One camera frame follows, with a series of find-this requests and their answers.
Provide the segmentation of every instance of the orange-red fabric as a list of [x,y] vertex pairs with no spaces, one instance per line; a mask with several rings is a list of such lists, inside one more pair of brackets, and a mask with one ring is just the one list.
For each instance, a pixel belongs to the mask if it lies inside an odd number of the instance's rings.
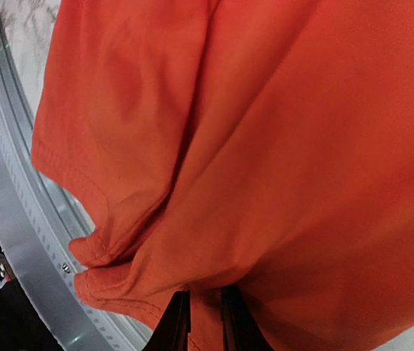
[[275,350],[414,325],[414,1],[63,0],[32,159],[97,225],[83,301],[189,288],[192,350],[235,282]]

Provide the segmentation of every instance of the marble tabletop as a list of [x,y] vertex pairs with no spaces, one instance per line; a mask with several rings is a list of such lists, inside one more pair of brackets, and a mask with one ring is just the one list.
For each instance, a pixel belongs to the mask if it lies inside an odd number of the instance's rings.
[[[33,114],[42,93],[46,58],[60,3],[61,0],[0,0],[1,21]],[[414,351],[414,328],[377,351]]]
[[0,18],[32,113],[37,112],[61,0],[0,0]]

